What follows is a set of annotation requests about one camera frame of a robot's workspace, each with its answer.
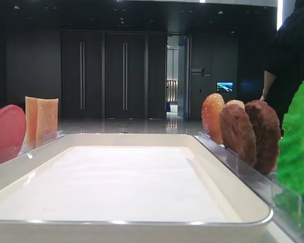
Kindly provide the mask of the clear acrylic tomato holder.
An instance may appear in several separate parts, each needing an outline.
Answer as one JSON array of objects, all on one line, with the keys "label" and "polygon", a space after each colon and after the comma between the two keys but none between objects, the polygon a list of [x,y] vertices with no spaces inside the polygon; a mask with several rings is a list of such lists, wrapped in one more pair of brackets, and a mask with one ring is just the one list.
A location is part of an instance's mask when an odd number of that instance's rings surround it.
[{"label": "clear acrylic tomato holder", "polygon": [[0,151],[0,164],[14,159],[19,154],[19,149],[9,149]]}]

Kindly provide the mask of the golden bread slice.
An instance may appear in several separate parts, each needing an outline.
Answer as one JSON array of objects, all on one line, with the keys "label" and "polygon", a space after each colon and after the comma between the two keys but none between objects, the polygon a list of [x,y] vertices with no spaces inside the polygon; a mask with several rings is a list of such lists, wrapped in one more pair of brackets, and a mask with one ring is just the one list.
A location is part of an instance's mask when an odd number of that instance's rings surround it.
[{"label": "golden bread slice", "polygon": [[242,102],[240,100],[230,100],[225,104],[225,107],[228,107],[230,105],[239,105],[242,109],[245,109],[244,102]]},{"label": "golden bread slice", "polygon": [[206,97],[202,106],[202,123],[206,134],[216,142],[222,144],[219,117],[224,108],[224,99],[221,94],[211,94]]}]

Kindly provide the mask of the orange cheese slice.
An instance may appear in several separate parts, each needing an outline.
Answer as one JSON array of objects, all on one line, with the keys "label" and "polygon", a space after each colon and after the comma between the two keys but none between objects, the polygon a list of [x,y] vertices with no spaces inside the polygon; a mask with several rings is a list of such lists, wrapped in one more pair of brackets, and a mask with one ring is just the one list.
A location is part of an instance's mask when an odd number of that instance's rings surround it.
[{"label": "orange cheese slice", "polygon": [[31,143],[36,140],[38,99],[25,97],[26,114],[26,142]]},{"label": "orange cheese slice", "polygon": [[58,127],[58,99],[38,99],[36,139],[56,133]]}]

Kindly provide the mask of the green lettuce leaf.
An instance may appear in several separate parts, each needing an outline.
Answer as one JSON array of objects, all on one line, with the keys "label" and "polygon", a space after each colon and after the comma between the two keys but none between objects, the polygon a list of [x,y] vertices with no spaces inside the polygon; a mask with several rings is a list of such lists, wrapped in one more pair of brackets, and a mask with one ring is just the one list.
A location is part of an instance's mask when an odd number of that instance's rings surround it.
[{"label": "green lettuce leaf", "polygon": [[282,128],[277,179],[301,195],[304,229],[304,81],[284,115]]}]

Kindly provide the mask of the front brown meat patty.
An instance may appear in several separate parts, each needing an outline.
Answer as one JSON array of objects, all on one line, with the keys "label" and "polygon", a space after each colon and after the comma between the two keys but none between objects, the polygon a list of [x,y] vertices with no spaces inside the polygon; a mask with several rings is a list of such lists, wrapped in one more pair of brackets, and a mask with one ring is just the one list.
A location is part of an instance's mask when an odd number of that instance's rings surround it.
[{"label": "front brown meat patty", "polygon": [[225,107],[219,122],[225,148],[234,151],[240,160],[253,167],[256,163],[256,139],[245,109],[239,105]]}]

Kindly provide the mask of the front golden bread slice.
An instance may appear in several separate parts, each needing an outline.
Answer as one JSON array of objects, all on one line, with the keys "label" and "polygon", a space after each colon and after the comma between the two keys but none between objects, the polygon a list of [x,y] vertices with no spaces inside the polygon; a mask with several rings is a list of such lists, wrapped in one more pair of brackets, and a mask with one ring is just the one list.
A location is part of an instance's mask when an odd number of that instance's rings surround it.
[{"label": "front golden bread slice", "polygon": [[216,142],[222,144],[219,117],[224,108],[224,99],[221,94],[211,94],[206,97],[202,106],[202,123],[206,134]]}]

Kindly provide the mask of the dark double door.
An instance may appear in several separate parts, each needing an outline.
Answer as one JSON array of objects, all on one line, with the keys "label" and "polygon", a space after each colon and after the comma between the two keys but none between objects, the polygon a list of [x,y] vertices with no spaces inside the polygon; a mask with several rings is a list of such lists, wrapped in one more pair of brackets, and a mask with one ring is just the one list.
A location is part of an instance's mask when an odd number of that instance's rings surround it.
[{"label": "dark double door", "polygon": [[166,117],[167,35],[63,31],[62,116]]}]

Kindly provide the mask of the brown meat patty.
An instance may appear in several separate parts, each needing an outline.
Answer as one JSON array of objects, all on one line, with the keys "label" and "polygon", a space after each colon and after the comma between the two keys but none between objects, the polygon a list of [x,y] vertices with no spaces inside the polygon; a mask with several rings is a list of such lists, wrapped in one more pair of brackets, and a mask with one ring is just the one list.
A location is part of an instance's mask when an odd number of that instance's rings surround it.
[{"label": "brown meat patty", "polygon": [[240,160],[253,167],[256,163],[256,139],[245,109],[239,105],[225,107],[219,122],[225,148],[234,151]]},{"label": "brown meat patty", "polygon": [[281,130],[278,116],[266,102],[253,100],[245,105],[256,141],[254,168],[263,175],[269,174],[277,164]]}]

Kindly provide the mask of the person in black clothes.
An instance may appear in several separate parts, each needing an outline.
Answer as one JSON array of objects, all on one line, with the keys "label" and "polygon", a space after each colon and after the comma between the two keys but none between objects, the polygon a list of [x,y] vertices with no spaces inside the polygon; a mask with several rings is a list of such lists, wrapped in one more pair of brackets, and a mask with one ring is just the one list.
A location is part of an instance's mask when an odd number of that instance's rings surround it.
[{"label": "person in black clothes", "polygon": [[282,24],[264,64],[261,100],[272,107],[282,127],[292,98],[304,81],[304,8],[294,11]]}]

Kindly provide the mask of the rear orange cheese slice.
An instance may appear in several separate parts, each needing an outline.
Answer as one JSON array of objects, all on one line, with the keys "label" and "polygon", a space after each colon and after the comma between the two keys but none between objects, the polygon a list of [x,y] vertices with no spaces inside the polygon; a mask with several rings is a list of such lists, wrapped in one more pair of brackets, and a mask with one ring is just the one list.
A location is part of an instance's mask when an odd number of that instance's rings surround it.
[{"label": "rear orange cheese slice", "polygon": [[26,114],[26,142],[31,143],[36,140],[38,99],[25,97]]}]

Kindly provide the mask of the clear acrylic cheese holder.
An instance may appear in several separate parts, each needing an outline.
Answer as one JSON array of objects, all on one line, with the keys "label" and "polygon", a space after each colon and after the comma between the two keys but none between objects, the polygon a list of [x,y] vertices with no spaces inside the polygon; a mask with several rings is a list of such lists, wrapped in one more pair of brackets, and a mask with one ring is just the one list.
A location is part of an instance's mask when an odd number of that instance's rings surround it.
[{"label": "clear acrylic cheese holder", "polygon": [[42,137],[36,139],[35,141],[32,141],[30,143],[26,143],[26,141],[24,141],[23,145],[22,145],[22,149],[24,150],[31,150],[31,149],[35,149],[38,148],[40,146],[43,146],[49,142],[52,142],[60,137],[63,136],[63,131],[60,130],[58,132],[51,132],[51,133],[47,133],[44,134]]}]

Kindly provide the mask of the clear acrylic bread holder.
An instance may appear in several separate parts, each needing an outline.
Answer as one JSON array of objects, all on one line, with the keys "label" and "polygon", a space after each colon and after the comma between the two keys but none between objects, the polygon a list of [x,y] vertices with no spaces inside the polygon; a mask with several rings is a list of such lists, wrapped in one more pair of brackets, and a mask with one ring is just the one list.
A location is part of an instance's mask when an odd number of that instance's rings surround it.
[{"label": "clear acrylic bread holder", "polygon": [[224,148],[223,144],[218,144],[213,141],[210,136],[204,132],[199,131],[198,140],[206,146],[208,149],[222,149]]}]

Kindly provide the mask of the clear acrylic lettuce holder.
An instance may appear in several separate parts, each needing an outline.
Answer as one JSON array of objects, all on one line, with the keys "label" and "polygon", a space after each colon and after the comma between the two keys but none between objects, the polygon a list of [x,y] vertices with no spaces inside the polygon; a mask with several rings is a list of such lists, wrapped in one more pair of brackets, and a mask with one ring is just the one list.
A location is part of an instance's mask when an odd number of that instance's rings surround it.
[{"label": "clear acrylic lettuce holder", "polygon": [[302,222],[302,197],[290,187],[278,180],[272,181],[272,200],[278,209],[282,210],[297,224]]}]

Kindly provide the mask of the rear golden bread slice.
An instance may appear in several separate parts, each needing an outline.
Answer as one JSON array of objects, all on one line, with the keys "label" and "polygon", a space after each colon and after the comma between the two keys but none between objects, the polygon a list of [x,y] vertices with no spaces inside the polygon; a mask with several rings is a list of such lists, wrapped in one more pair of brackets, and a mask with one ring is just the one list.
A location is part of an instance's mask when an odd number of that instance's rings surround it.
[{"label": "rear golden bread slice", "polygon": [[244,102],[242,102],[240,100],[230,100],[225,104],[225,107],[228,107],[230,105],[239,105],[242,109],[245,109]]}]

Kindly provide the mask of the clear acrylic patty holder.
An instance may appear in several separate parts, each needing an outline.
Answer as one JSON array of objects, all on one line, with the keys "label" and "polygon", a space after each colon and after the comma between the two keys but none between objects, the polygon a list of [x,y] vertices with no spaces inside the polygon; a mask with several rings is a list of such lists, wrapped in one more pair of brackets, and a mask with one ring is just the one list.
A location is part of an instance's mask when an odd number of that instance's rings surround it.
[{"label": "clear acrylic patty holder", "polygon": [[240,178],[247,182],[265,182],[266,179],[272,180],[276,178],[277,167],[274,167],[273,171],[267,175],[263,175],[253,167],[240,160],[238,155],[226,148],[227,152],[226,163],[233,170],[234,173]]}]

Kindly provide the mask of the front orange cheese slice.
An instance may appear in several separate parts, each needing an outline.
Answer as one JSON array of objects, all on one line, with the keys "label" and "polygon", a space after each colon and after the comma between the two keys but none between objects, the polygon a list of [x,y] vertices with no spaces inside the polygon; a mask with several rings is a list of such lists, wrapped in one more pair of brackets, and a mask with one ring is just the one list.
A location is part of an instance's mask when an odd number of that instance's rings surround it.
[{"label": "front orange cheese slice", "polygon": [[58,127],[58,99],[38,99],[36,139],[56,133]]}]

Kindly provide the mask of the rear brown meat patty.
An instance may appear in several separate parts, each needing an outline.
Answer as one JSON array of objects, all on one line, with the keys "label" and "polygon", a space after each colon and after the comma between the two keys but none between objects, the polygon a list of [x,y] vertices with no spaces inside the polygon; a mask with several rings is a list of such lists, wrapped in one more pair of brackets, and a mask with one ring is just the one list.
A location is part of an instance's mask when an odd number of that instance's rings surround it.
[{"label": "rear brown meat patty", "polygon": [[254,168],[263,175],[269,174],[277,164],[281,130],[278,116],[266,102],[253,100],[245,105],[256,141]]}]

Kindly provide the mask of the small wall display screen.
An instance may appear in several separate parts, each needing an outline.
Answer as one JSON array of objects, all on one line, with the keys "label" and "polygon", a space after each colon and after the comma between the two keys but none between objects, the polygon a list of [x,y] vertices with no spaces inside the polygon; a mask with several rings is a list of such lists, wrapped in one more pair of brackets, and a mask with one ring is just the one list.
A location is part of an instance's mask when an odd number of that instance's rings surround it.
[{"label": "small wall display screen", "polygon": [[217,82],[216,91],[219,93],[233,92],[233,83],[232,82]]}]

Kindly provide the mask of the white rectangular tray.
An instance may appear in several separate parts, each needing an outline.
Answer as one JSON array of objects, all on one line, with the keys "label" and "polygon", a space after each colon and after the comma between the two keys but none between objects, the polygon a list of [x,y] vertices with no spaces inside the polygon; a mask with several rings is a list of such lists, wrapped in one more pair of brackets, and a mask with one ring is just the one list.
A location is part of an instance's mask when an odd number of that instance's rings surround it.
[{"label": "white rectangular tray", "polygon": [[0,242],[259,242],[273,215],[191,135],[65,135],[0,164]]}]

